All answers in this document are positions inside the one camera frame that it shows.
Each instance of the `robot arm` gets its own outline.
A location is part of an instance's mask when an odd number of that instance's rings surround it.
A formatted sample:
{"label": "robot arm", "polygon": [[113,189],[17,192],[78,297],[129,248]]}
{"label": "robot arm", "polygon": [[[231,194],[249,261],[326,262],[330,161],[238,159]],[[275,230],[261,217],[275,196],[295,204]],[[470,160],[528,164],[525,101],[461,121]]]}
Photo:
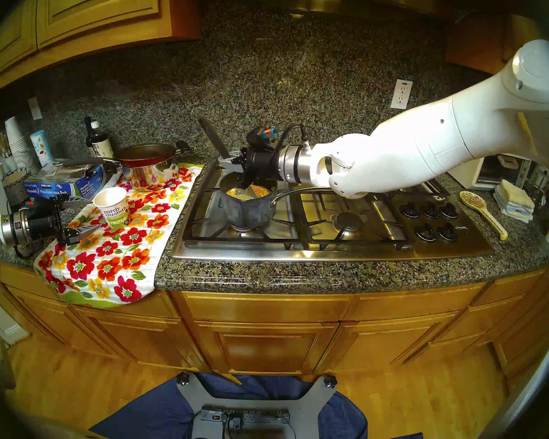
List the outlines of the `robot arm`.
{"label": "robot arm", "polygon": [[501,152],[549,167],[549,42],[529,42],[493,77],[405,111],[371,135],[268,151],[252,144],[243,150],[244,173],[331,187],[350,198],[419,184]]}

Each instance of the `folded towel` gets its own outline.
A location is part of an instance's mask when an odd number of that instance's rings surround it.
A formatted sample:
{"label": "folded towel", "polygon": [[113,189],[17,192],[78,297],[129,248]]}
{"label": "folded towel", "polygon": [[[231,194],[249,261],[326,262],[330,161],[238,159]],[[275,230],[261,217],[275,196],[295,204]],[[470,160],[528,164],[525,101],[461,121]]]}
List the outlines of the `folded towel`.
{"label": "folded towel", "polygon": [[508,210],[516,210],[517,212],[520,212],[524,215],[531,215],[533,213],[533,208],[521,206],[520,204],[513,203],[512,201],[508,201],[507,198],[504,196],[504,192],[500,185],[497,185],[494,189],[496,193],[498,193],[498,199],[502,203],[502,207],[504,209]]}
{"label": "folded towel", "polygon": [[535,204],[529,198],[527,192],[525,192],[522,188],[518,188],[512,185],[506,179],[502,180],[502,182],[500,183],[500,187],[502,191],[502,196],[504,196],[507,201],[531,209],[535,207]]}
{"label": "folded towel", "polygon": [[496,191],[494,192],[493,196],[494,196],[494,199],[496,200],[496,204],[500,208],[500,212],[502,212],[504,215],[507,215],[508,217],[516,218],[517,220],[519,220],[523,223],[529,223],[533,219],[532,214],[525,215],[521,212],[517,212],[517,211],[514,211],[514,210],[508,210],[508,208],[505,208],[502,205],[501,198],[500,198],[500,196],[498,195],[498,193]]}

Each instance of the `gas stovetop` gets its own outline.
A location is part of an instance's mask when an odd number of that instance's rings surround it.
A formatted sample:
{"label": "gas stovetop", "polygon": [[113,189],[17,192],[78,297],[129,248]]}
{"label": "gas stovetop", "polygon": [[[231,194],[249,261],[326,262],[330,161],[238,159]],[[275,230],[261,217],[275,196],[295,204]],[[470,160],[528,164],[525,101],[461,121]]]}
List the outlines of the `gas stovetop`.
{"label": "gas stovetop", "polygon": [[[436,180],[349,200],[330,189],[290,194],[264,227],[237,231],[227,221],[219,180],[209,168],[185,211],[173,257],[227,261],[370,261],[481,256],[493,250]],[[289,185],[279,182],[279,191]]]}

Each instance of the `saucepan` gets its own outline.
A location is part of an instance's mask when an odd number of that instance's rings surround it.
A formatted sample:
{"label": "saucepan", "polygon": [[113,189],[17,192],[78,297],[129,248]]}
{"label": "saucepan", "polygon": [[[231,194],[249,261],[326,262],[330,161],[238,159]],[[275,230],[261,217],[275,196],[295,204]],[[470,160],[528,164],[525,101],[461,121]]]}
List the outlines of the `saucepan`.
{"label": "saucepan", "polygon": [[132,187],[140,187],[146,191],[159,190],[165,182],[178,177],[177,157],[181,152],[190,150],[183,141],[175,142],[175,146],[156,143],[153,145],[135,145],[118,149],[115,158],[87,157],[65,160],[62,166],[81,164],[98,164],[111,162],[122,166],[124,177]]}
{"label": "saucepan", "polygon": [[277,201],[291,193],[322,190],[321,187],[303,187],[278,193],[277,181],[255,179],[252,184],[264,187],[270,193],[260,198],[240,200],[228,195],[228,190],[237,186],[239,175],[240,173],[230,173],[222,178],[219,182],[219,196],[228,221],[240,230],[250,230],[266,225],[274,217]]}

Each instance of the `outlet cover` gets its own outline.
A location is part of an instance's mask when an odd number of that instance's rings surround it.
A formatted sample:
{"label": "outlet cover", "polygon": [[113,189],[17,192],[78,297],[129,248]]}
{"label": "outlet cover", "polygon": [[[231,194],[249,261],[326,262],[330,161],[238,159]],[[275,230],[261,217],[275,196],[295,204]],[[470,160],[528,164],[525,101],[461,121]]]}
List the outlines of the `outlet cover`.
{"label": "outlet cover", "polygon": [[38,107],[37,96],[31,97],[27,100],[27,102],[29,103],[30,112],[33,115],[33,119],[42,119],[43,115],[41,114],[41,109]]}
{"label": "outlet cover", "polygon": [[413,82],[409,80],[401,80],[397,78],[395,93],[392,95],[391,108],[398,108],[399,110],[406,110],[407,103],[409,102],[409,95],[411,94],[411,87]]}

